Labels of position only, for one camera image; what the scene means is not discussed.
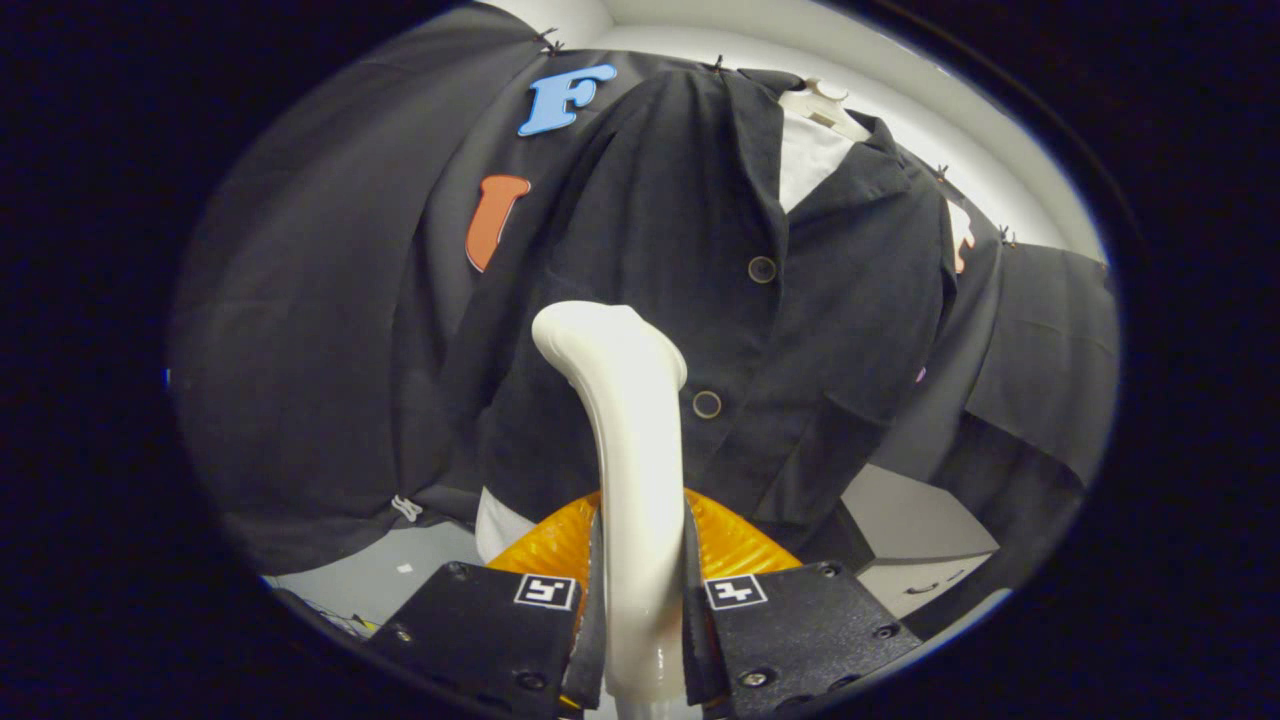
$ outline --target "black cloth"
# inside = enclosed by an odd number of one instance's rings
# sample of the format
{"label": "black cloth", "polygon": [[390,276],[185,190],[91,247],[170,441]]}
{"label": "black cloth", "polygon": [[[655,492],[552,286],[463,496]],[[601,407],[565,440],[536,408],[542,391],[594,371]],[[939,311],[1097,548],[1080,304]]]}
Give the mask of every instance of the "black cloth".
{"label": "black cloth", "polygon": [[1091,482],[1120,387],[1120,315],[1106,265],[1005,246],[991,345],[965,410]]}
{"label": "black cloth", "polygon": [[[632,306],[681,348],[685,483],[795,546],[838,502],[955,293],[946,202],[883,122],[785,214],[776,72],[662,73],[602,113],[521,204],[443,386],[483,483],[532,520],[598,487],[576,393],[530,323],[562,300]],[[754,282],[755,256],[778,275]],[[722,411],[692,413],[713,391]]]}
{"label": "black cloth", "polygon": [[[612,65],[613,79],[598,82],[590,104],[573,108],[577,119],[564,127],[520,137],[532,91],[540,78],[582,68]],[[452,429],[442,427],[439,373],[444,354],[462,323],[471,293],[481,281],[467,259],[467,234],[480,183],[494,174],[522,177],[534,188],[554,183],[563,172],[562,159],[572,151],[591,120],[645,78],[671,69],[700,67],[691,60],[618,50],[573,50],[532,58],[493,97],[467,131],[431,187],[410,246],[404,278],[392,327],[392,423],[399,484],[425,507],[472,521],[480,498],[480,475],[472,457],[457,451]],[[530,199],[518,200],[508,228],[536,222],[526,211]]]}
{"label": "black cloth", "polygon": [[[401,518],[390,498],[419,489],[397,475],[389,411],[393,319],[420,320],[397,316],[406,258],[452,151],[544,47],[486,5],[442,15],[300,101],[206,208],[175,292],[170,392],[260,571],[361,550]],[[433,452],[452,446],[445,428],[421,436]]]}
{"label": "black cloth", "polygon": [[922,482],[934,475],[956,442],[960,410],[973,392],[991,346],[1000,302],[1000,231],[951,183],[940,182],[938,188],[969,215],[974,246],[960,249],[964,272],[956,273],[955,304],[929,351],[924,378],[911,388],[870,460]]}

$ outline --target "white handle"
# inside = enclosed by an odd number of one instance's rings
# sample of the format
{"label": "white handle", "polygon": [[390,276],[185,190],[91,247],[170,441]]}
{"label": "white handle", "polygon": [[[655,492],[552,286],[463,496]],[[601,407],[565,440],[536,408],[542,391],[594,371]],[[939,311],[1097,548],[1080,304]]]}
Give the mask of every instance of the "white handle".
{"label": "white handle", "polygon": [[625,305],[567,301],[534,318],[534,343],[586,406],[600,460],[605,688],[620,710],[685,692],[685,528],[678,391],[685,360]]}

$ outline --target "white hanger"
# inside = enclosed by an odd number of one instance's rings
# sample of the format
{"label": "white hanger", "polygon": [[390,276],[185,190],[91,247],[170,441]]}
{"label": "white hanger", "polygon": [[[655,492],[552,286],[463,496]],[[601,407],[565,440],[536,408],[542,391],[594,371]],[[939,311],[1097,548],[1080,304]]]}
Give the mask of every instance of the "white hanger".
{"label": "white hanger", "polygon": [[783,92],[778,104],[803,118],[829,127],[854,142],[870,138],[872,133],[840,105],[841,100],[849,97],[847,90],[815,77],[804,82],[804,90]]}

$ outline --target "black jacket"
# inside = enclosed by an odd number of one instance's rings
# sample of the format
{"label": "black jacket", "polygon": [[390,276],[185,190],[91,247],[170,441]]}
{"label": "black jacket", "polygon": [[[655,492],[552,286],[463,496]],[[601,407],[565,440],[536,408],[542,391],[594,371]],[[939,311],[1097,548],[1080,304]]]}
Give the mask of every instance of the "black jacket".
{"label": "black jacket", "polygon": [[[884,123],[854,114],[870,140],[785,214],[777,99],[799,85],[662,73],[521,200],[443,372],[474,468],[504,505],[539,520],[598,487],[585,410],[530,337],[561,300],[630,305],[671,337],[689,365],[686,486],[786,544],[876,450],[954,296],[946,202]],[[759,256],[772,282],[750,277]],[[701,391],[721,400],[712,419],[692,410]]]}

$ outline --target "jacket pocket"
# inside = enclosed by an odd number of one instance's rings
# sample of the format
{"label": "jacket pocket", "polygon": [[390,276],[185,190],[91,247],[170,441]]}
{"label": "jacket pocket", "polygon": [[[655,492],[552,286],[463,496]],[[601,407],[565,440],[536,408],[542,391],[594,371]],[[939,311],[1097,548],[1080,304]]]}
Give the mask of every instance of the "jacket pocket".
{"label": "jacket pocket", "polygon": [[751,520],[783,546],[804,542],[835,510],[887,430],[887,424],[824,392]]}

